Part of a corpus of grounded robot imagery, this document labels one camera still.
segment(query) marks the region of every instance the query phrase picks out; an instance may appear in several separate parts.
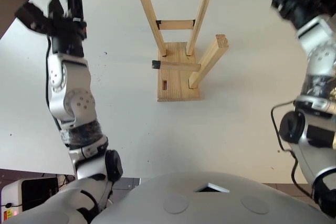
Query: black cable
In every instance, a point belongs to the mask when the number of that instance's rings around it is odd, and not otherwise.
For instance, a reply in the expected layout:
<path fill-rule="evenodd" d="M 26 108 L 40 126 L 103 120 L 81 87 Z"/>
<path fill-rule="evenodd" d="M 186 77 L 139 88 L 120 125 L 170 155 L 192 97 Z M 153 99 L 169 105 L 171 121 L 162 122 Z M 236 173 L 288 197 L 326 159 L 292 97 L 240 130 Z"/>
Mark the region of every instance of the black cable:
<path fill-rule="evenodd" d="M 47 53 L 46 53 L 46 102 L 47 102 L 47 106 L 49 109 L 49 69 L 48 69 L 48 57 L 49 57 L 49 52 L 51 49 L 51 41 L 50 41 L 50 37 L 47 36 L 47 40 L 48 40 L 48 48 L 47 48 Z M 56 127 L 58 129 L 58 131 L 61 130 L 61 127 L 59 126 L 59 123 L 57 121 L 57 119 L 53 116 L 52 117 L 55 121 Z"/>
<path fill-rule="evenodd" d="M 279 143 L 279 146 L 281 148 L 281 150 L 283 152 L 289 152 L 290 155 L 294 158 L 295 160 L 295 163 L 294 163 L 294 166 L 293 166 L 293 169 L 292 169 L 292 172 L 291 172 L 291 179 L 293 181 L 293 184 L 302 192 L 304 193 L 306 196 L 308 196 L 309 198 L 312 198 L 312 195 L 307 192 L 306 190 L 304 190 L 297 182 L 296 182 L 296 179 L 295 179 L 295 172 L 296 172 L 296 169 L 298 167 L 298 164 L 299 164 L 299 161 L 298 159 L 296 158 L 294 152 L 290 149 L 284 149 L 283 145 L 282 145 L 282 142 L 281 142 L 281 138 L 280 138 L 280 134 L 279 134 L 279 131 L 278 131 L 278 127 L 277 127 L 277 124 L 275 122 L 275 119 L 274 119 L 274 109 L 276 108 L 279 108 L 279 107 L 282 107 L 282 106 L 286 106 L 286 105 L 289 105 L 289 104 L 292 104 L 294 101 L 290 101 L 290 102 L 285 102 L 285 103 L 281 103 L 281 104 L 278 104 L 278 105 L 275 105 L 272 109 L 271 109 L 271 119 L 272 119 L 272 123 L 273 123 L 273 126 L 274 126 L 274 129 L 275 129 L 275 133 L 277 134 L 277 138 L 278 138 L 278 143 Z"/>
<path fill-rule="evenodd" d="M 292 169 L 292 172 L 291 172 L 291 178 L 292 178 L 292 181 L 293 181 L 293 184 L 301 191 L 303 192 L 306 196 L 308 196 L 309 198 L 312 198 L 312 194 L 310 194 L 309 192 L 307 192 L 306 190 L 304 190 L 301 186 L 299 186 L 299 184 L 296 182 L 295 180 L 295 171 L 296 171 L 296 168 L 298 167 L 298 164 L 299 164 L 299 161 L 298 159 L 294 156 L 294 159 L 295 159 L 295 163 L 294 163 L 294 166 L 293 166 L 293 169 Z"/>
<path fill-rule="evenodd" d="M 281 103 L 281 104 L 275 105 L 275 106 L 271 109 L 271 119 L 272 119 L 272 123 L 273 123 L 274 129 L 275 129 L 275 133 L 277 134 L 277 138 L 278 138 L 278 142 L 279 142 L 280 148 L 281 148 L 281 150 L 282 150 L 283 152 L 289 152 L 291 155 L 293 155 L 292 150 L 290 150 L 290 149 L 285 150 L 284 147 L 283 147 L 283 145 L 282 145 L 281 138 L 280 138 L 280 134 L 279 134 L 279 131 L 278 131 L 278 128 L 277 128 L 277 124 L 275 123 L 275 120 L 274 120 L 274 110 L 277 109 L 277 108 L 279 108 L 279 107 L 282 107 L 282 106 L 286 106 L 286 105 L 292 104 L 293 102 L 294 102 L 294 101 Z"/>
<path fill-rule="evenodd" d="M 63 183 L 60 185 L 60 186 L 58 186 L 58 189 L 59 188 L 61 188 L 62 186 L 64 186 L 64 185 L 67 185 L 68 183 L 66 183 L 66 180 L 68 179 L 68 175 L 64 175 L 64 180 L 63 180 Z"/>
<path fill-rule="evenodd" d="M 5 208 L 10 208 L 10 207 L 20 207 L 22 206 L 22 204 L 20 205 L 13 205 L 13 203 L 7 203 L 5 205 L 1 205 L 2 207 L 5 207 Z"/>

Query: wooden peg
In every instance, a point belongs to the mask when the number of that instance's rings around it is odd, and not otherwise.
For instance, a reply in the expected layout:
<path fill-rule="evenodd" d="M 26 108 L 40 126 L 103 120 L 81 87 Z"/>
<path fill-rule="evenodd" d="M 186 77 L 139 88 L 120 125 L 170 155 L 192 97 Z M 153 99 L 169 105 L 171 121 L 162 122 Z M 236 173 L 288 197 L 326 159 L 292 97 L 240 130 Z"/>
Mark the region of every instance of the wooden peg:
<path fill-rule="evenodd" d="M 197 72 L 197 71 L 200 70 L 201 64 L 153 60 L 152 61 L 152 68 L 153 69 Z"/>
<path fill-rule="evenodd" d="M 157 20 L 160 30 L 192 30 L 194 20 Z"/>
<path fill-rule="evenodd" d="M 195 89 L 203 80 L 206 74 L 212 69 L 216 62 L 228 49 L 228 42 L 225 35 L 216 35 L 208 49 L 199 61 L 201 68 L 198 72 L 193 72 L 189 77 L 189 88 Z"/>
<path fill-rule="evenodd" d="M 187 44 L 187 49 L 186 49 L 187 55 L 192 55 L 193 52 L 194 52 L 197 37 L 198 37 L 198 34 L 200 33 L 199 30 L 201 29 L 201 25 L 202 25 L 202 22 L 203 22 L 203 19 L 204 19 L 209 1 L 210 0 L 201 0 L 201 3 L 200 3 L 199 8 L 198 8 L 197 15 L 196 15 L 196 21 L 195 21 L 194 29 L 192 31 L 189 42 Z"/>
<path fill-rule="evenodd" d="M 143 10 L 145 11 L 146 17 L 148 19 L 149 25 L 151 26 L 154 39 L 156 41 L 156 44 L 158 45 L 159 52 L 161 56 L 166 55 L 166 47 L 163 42 L 162 34 L 159 31 L 158 25 L 156 24 L 156 15 L 153 9 L 153 5 L 151 0 L 140 0 Z"/>

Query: white table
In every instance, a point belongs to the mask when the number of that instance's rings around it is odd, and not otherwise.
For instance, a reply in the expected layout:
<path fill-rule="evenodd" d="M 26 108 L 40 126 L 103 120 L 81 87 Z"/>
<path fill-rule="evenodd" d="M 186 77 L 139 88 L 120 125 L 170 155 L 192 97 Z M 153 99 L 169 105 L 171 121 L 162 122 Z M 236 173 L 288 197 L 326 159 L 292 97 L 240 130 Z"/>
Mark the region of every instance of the white table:
<path fill-rule="evenodd" d="M 32 0 L 46 10 L 49 0 Z M 159 19 L 194 18 L 198 0 L 152 0 Z M 229 50 L 200 86 L 202 101 L 156 102 L 157 47 L 139 0 L 83 0 L 92 93 L 125 177 L 216 171 L 289 183 L 293 160 L 278 153 L 270 108 L 301 89 L 306 57 L 270 0 L 211 0 L 197 44 L 215 34 Z M 164 31 L 187 41 L 188 31 Z M 0 41 L 0 168 L 72 173 L 44 100 L 46 38 L 15 20 Z M 291 107 L 276 113 L 278 122 Z M 304 182 L 298 173 L 298 181 Z"/>

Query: black object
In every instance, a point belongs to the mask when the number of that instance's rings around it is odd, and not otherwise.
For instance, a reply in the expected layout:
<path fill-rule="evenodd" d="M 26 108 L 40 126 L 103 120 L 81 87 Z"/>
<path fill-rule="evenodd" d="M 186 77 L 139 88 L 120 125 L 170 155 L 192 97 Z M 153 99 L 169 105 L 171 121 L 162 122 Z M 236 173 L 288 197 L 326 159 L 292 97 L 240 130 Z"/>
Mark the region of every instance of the black object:
<path fill-rule="evenodd" d="M 322 129 L 313 125 L 308 125 L 308 143 L 317 148 L 332 148 L 335 132 Z"/>
<path fill-rule="evenodd" d="M 321 3 L 329 9 L 331 15 L 336 14 L 336 0 L 322 0 Z"/>
<path fill-rule="evenodd" d="M 120 180 L 123 174 L 119 153 L 115 150 L 107 150 L 105 153 L 105 164 L 108 180 L 114 184 Z"/>
<path fill-rule="evenodd" d="M 320 206 L 322 212 L 332 218 L 336 217 L 336 189 L 330 190 L 323 182 L 323 178 L 335 172 L 336 169 L 332 169 L 324 173 L 313 184 L 313 200 Z"/>
<path fill-rule="evenodd" d="M 44 203 L 58 192 L 58 180 L 54 178 L 28 179 L 22 182 L 22 211 Z"/>
<path fill-rule="evenodd" d="M 86 39 L 86 22 L 83 20 L 82 0 L 68 0 L 68 15 L 64 16 L 59 0 L 51 0 L 48 17 L 26 2 L 15 16 L 30 30 L 51 37 L 53 53 L 84 57 L 82 40 Z"/>
<path fill-rule="evenodd" d="M 292 144 L 297 144 L 305 129 L 306 119 L 298 111 L 288 112 L 281 120 L 279 134 L 281 138 Z"/>
<path fill-rule="evenodd" d="M 152 60 L 152 68 L 153 69 L 160 69 L 161 61 L 160 60 Z"/>
<path fill-rule="evenodd" d="M 83 215 L 83 217 L 87 221 L 87 223 L 91 223 L 93 221 L 93 219 L 99 214 L 98 203 L 95 200 L 95 198 L 89 192 L 81 190 L 80 193 L 86 195 L 93 202 L 93 208 L 90 209 L 90 210 L 87 209 L 87 208 L 84 208 L 84 207 L 77 209 L 77 211 L 80 212 Z"/>
<path fill-rule="evenodd" d="M 322 0 L 272 0 L 271 5 L 278 9 L 283 19 L 291 21 L 296 29 L 318 15 L 332 16 L 332 11 L 323 5 Z"/>

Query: black strip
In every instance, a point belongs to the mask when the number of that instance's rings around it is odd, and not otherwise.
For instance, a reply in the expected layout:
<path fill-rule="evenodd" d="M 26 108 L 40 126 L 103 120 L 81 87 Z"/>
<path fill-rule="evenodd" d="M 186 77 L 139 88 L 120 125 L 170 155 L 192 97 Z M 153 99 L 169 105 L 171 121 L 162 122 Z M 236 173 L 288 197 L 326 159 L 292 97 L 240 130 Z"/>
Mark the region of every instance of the black strip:
<path fill-rule="evenodd" d="M 96 216 L 97 216 L 99 214 L 99 207 L 98 207 L 98 203 L 95 200 L 95 198 L 90 193 L 88 193 L 87 191 L 81 190 L 80 193 L 88 196 L 92 200 L 92 202 L 95 206 L 91 209 L 91 211 L 94 214 L 96 214 Z"/>
<path fill-rule="evenodd" d="M 303 34 L 300 34 L 300 36 L 299 36 L 299 39 L 303 36 L 303 35 L 305 35 L 306 33 L 308 33 L 309 31 L 311 31 L 312 29 L 314 29 L 315 27 L 317 27 L 319 24 L 315 24 L 315 25 L 313 25 L 312 27 L 310 27 L 307 31 L 305 31 Z"/>
<path fill-rule="evenodd" d="M 81 215 L 83 215 L 87 223 L 91 223 L 93 219 L 95 218 L 95 216 L 93 216 L 92 213 L 84 207 L 78 208 L 76 210 L 80 212 Z"/>
<path fill-rule="evenodd" d="M 106 176 L 102 173 L 97 173 L 97 174 L 90 176 L 89 178 L 93 178 L 95 181 L 101 181 L 101 180 L 104 180 Z"/>
<path fill-rule="evenodd" d="M 160 69 L 161 61 L 160 60 L 152 60 L 152 68 L 153 69 Z"/>
<path fill-rule="evenodd" d="M 160 30 L 161 20 L 157 20 L 156 25 L 158 26 L 157 28 Z"/>
<path fill-rule="evenodd" d="M 306 136 L 308 143 L 317 148 L 332 148 L 335 132 L 308 125 Z"/>

